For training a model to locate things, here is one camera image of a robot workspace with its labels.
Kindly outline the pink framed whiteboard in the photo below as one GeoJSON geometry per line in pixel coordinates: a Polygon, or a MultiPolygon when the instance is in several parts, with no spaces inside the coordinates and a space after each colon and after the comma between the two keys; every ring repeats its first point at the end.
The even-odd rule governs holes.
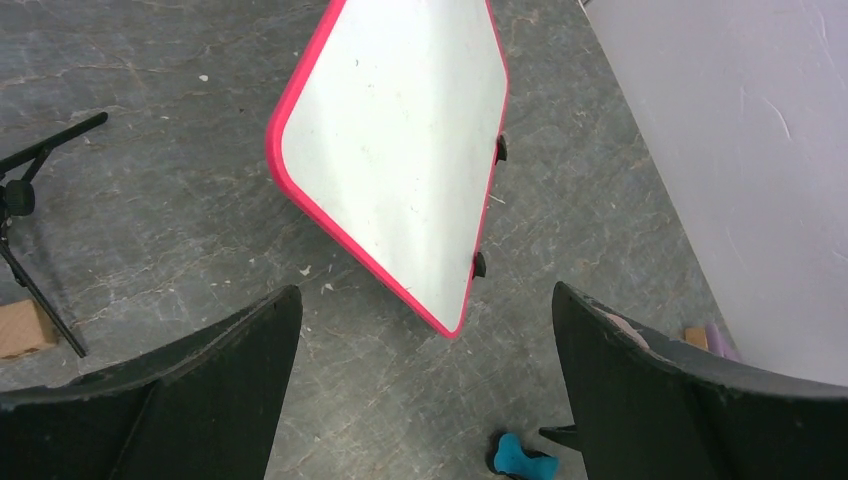
{"type": "Polygon", "coordinates": [[[462,328],[506,55],[488,1],[332,1],[270,119],[281,191],[441,335],[462,328]]]}

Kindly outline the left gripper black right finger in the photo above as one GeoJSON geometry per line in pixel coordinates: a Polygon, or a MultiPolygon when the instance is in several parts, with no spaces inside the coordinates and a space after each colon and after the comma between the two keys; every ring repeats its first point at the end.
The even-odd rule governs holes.
{"type": "Polygon", "coordinates": [[[672,339],[558,282],[552,323],[592,479],[843,479],[847,390],[672,339]]]}

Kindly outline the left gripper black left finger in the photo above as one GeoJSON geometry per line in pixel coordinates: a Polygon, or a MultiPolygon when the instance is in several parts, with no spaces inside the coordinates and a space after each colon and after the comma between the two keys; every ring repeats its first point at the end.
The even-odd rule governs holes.
{"type": "Polygon", "coordinates": [[[1,396],[5,479],[260,479],[302,325],[285,286],[229,317],[59,386],[1,396]]]}

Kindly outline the blue black whiteboard eraser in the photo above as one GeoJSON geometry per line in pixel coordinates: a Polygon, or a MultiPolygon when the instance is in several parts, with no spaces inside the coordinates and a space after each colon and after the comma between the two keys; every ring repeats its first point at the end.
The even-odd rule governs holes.
{"type": "Polygon", "coordinates": [[[514,433],[498,431],[490,438],[486,464],[492,473],[509,479],[554,480],[559,460],[540,451],[525,449],[514,433]]]}

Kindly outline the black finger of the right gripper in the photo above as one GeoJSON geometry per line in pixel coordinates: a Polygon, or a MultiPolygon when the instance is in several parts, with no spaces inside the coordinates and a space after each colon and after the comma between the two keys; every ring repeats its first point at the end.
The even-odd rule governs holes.
{"type": "Polygon", "coordinates": [[[541,427],[538,429],[538,434],[553,443],[581,452],[581,441],[576,425],[541,427]]]}

